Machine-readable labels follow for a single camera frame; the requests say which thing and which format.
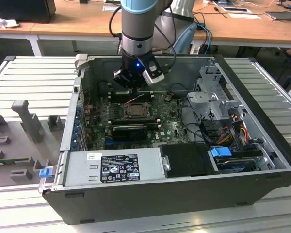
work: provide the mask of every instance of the black cover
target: black cover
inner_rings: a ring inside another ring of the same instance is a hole
[[[167,156],[169,160],[168,178],[214,174],[208,152],[202,144],[167,144],[161,145],[160,150],[162,157]]]
[[[49,23],[55,14],[54,0],[0,0],[0,18]]]

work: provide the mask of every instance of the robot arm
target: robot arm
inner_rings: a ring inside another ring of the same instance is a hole
[[[125,88],[140,88],[164,79],[152,54],[154,24],[172,0],[121,0],[122,5],[122,68],[114,80]]]

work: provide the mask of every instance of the computer case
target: computer case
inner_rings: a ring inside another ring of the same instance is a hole
[[[49,23],[55,14],[54,0],[0,0],[0,18]]]

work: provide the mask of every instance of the blue latch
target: blue latch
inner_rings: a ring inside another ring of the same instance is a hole
[[[51,178],[52,177],[52,168],[44,168],[40,170],[39,177],[40,178]]]
[[[225,157],[232,156],[231,151],[228,147],[215,147],[211,150],[213,157]]]

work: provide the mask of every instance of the paper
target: paper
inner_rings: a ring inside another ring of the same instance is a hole
[[[5,20],[0,18],[0,28],[6,29],[17,26],[19,26],[19,24],[14,19]]]
[[[250,14],[237,14],[237,13],[228,13],[229,16],[232,18],[245,18],[245,19],[261,19],[257,15],[250,15]]]
[[[118,8],[118,6],[104,6],[102,7],[102,11],[115,11]]]

